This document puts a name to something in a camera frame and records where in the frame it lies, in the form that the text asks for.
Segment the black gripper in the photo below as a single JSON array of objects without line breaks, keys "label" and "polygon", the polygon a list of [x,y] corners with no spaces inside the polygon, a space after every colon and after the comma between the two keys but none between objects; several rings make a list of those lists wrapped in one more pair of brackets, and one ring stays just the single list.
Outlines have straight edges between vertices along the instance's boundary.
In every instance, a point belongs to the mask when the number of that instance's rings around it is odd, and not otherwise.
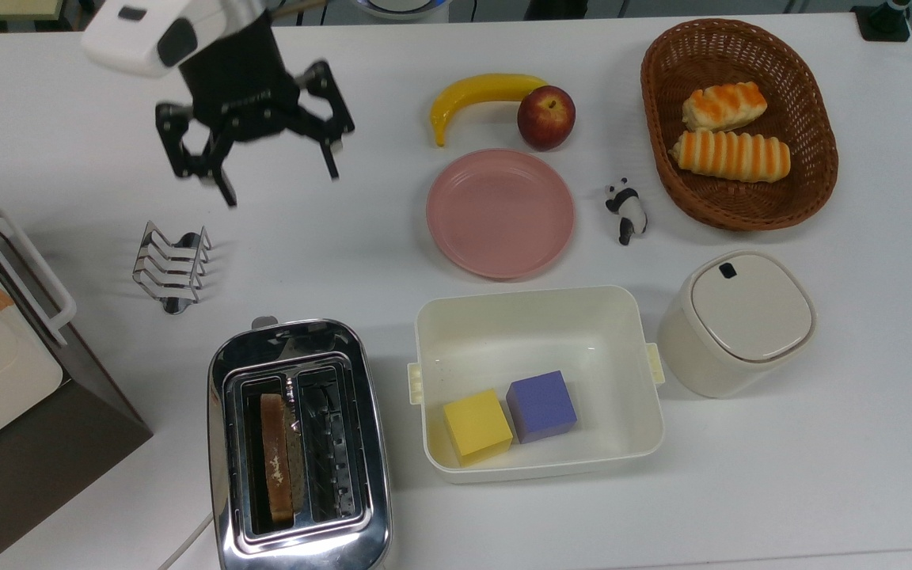
[{"label": "black gripper", "polygon": [[[289,75],[268,12],[182,12],[177,19],[177,68],[189,105],[159,102],[155,125],[175,177],[214,185],[228,208],[238,194],[223,162],[233,143],[291,130],[316,142],[330,180],[339,180],[334,152],[355,130],[350,109],[326,60]],[[299,104],[301,93],[329,105],[325,118]],[[210,132],[202,151],[184,144],[192,120]]]}]

